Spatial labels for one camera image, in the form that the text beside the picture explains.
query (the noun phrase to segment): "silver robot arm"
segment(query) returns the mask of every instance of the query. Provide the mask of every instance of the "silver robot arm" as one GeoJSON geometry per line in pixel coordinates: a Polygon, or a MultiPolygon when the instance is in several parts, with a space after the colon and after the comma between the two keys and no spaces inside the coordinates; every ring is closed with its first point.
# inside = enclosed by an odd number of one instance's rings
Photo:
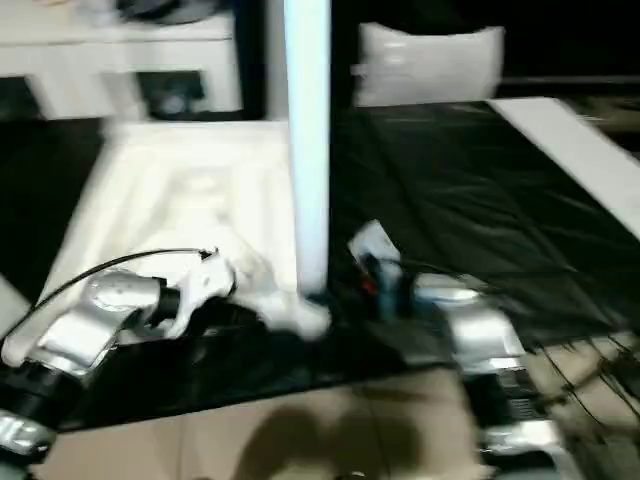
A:
{"type": "Polygon", "coordinates": [[[18,368],[0,381],[0,476],[22,478],[53,445],[57,429],[122,343],[174,339],[212,297],[256,312],[270,330],[306,340],[322,336],[328,312],[276,287],[269,271],[248,278],[220,255],[202,260],[177,285],[122,270],[88,279],[79,301],[37,340],[18,368]]]}

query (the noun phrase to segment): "wire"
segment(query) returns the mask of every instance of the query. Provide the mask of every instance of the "wire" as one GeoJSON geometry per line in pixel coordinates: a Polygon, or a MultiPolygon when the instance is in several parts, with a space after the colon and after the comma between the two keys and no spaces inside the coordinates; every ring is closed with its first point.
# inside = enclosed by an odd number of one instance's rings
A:
{"type": "Polygon", "coordinates": [[[638,350],[640,350],[640,341],[636,341],[630,347],[624,347],[619,342],[615,341],[619,347],[624,348],[624,351],[620,353],[616,358],[609,359],[604,355],[600,354],[600,360],[598,364],[586,375],[575,382],[567,382],[567,384],[562,388],[562,391],[556,395],[548,396],[542,400],[543,405],[551,406],[557,403],[562,403],[567,399],[568,396],[573,395],[578,390],[586,387],[591,384],[594,380],[601,378],[603,374],[606,373],[613,365],[617,362],[624,361],[629,357],[633,357],[638,350]]]}
{"type": "MultiPolygon", "coordinates": [[[[609,367],[612,363],[611,359],[607,358],[607,356],[602,353],[602,351],[598,348],[593,340],[589,340],[589,345],[591,345],[591,348],[593,348],[593,350],[601,357],[601,360],[603,360],[607,364],[607,367],[609,367]]],[[[600,378],[607,385],[607,387],[609,387],[613,391],[613,393],[618,395],[618,397],[622,399],[627,407],[629,407],[629,410],[631,410],[633,416],[636,417],[636,421],[638,422],[638,424],[640,424],[640,412],[638,412],[633,403],[631,403],[631,400],[629,400],[622,388],[619,387],[615,381],[608,378],[607,373],[604,371],[600,372],[600,378]]]]}
{"type": "Polygon", "coordinates": [[[66,281],[58,288],[56,288],[53,292],[49,293],[46,297],[44,297],[40,302],[31,307],[31,309],[25,313],[5,334],[3,339],[7,338],[9,335],[14,333],[18,328],[20,328],[29,318],[31,318],[37,311],[41,310],[43,307],[47,306],[51,303],[58,295],[65,292],[69,288],[76,285],[78,282],[84,280],[87,277],[95,275],[96,273],[100,273],[101,271],[113,267],[115,265],[120,265],[122,263],[130,262],[131,260],[135,260],[137,258],[143,257],[151,257],[153,255],[164,255],[164,254],[172,254],[172,253],[193,253],[200,255],[200,258],[203,260],[211,255],[215,255],[218,252],[210,252],[208,250],[202,250],[198,248],[160,248],[156,250],[147,250],[144,252],[131,253],[129,255],[123,255],[122,257],[117,257],[107,262],[96,265],[95,267],[90,268],[82,272],[79,275],[76,275],[71,280],[66,281]]]}
{"type": "MultiPolygon", "coordinates": [[[[549,363],[551,364],[551,366],[553,367],[553,369],[556,371],[556,373],[562,377],[562,379],[565,381],[565,383],[567,385],[571,385],[571,387],[573,387],[573,384],[571,383],[571,381],[569,381],[569,379],[567,378],[567,376],[564,374],[564,372],[562,371],[562,369],[560,369],[560,367],[558,366],[558,364],[555,362],[555,360],[551,357],[551,355],[549,354],[549,352],[547,352],[547,349],[544,348],[544,346],[542,344],[538,344],[538,347],[540,348],[540,350],[542,350],[542,353],[544,354],[545,357],[547,357],[547,360],[549,361],[549,363]]],[[[593,420],[598,427],[600,428],[600,430],[602,432],[606,431],[606,428],[604,426],[604,424],[598,420],[595,415],[593,415],[593,413],[591,413],[591,411],[587,408],[587,406],[584,404],[584,402],[582,400],[580,400],[580,397],[578,396],[578,394],[575,392],[575,390],[571,390],[569,392],[569,394],[571,396],[573,396],[573,398],[575,398],[576,402],[578,402],[578,404],[580,405],[580,407],[582,408],[582,410],[584,410],[584,412],[591,418],[591,420],[593,420]]]]}

